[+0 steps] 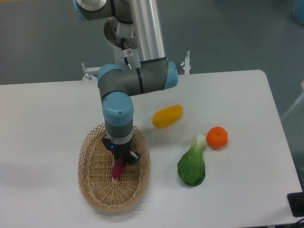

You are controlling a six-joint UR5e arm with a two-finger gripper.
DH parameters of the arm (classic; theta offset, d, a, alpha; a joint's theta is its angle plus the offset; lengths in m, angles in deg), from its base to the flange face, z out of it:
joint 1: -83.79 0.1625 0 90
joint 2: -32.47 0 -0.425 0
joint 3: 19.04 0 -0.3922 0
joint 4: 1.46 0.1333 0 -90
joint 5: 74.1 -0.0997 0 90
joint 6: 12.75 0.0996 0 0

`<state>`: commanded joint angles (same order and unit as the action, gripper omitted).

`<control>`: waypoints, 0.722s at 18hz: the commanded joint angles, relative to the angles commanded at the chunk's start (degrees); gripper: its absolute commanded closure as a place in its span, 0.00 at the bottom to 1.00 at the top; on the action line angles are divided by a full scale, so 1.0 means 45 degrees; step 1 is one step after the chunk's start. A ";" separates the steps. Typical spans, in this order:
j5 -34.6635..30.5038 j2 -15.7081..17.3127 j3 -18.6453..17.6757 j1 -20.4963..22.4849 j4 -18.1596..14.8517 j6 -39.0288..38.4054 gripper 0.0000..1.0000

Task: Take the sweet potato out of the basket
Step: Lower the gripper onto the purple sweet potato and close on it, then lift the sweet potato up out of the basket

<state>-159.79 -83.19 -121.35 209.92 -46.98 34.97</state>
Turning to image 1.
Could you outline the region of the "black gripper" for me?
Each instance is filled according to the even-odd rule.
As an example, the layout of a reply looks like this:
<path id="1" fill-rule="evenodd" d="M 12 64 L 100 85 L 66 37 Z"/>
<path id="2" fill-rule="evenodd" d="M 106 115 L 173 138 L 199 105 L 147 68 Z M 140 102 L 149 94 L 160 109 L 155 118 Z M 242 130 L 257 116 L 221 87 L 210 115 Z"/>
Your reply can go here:
<path id="1" fill-rule="evenodd" d="M 133 149 L 133 138 L 125 144 L 114 144 L 107 136 L 103 136 L 101 141 L 105 148 L 114 155 L 116 161 L 121 160 L 121 158 L 123 159 L 124 165 L 133 165 L 141 157 L 141 155 Z"/>

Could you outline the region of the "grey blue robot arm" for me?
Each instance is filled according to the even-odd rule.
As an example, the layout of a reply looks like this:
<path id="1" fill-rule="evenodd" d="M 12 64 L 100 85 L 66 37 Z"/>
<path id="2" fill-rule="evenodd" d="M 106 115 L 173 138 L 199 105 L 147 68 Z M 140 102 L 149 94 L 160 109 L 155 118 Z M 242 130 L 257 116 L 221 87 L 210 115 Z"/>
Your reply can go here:
<path id="1" fill-rule="evenodd" d="M 107 19 L 108 41 L 123 55 L 122 66 L 107 64 L 97 71 L 106 135 L 102 142 L 117 160 L 132 165 L 140 154 L 133 145 L 134 107 L 131 97 L 173 88 L 175 63 L 164 51 L 157 2 L 154 0 L 75 0 L 79 18 Z"/>

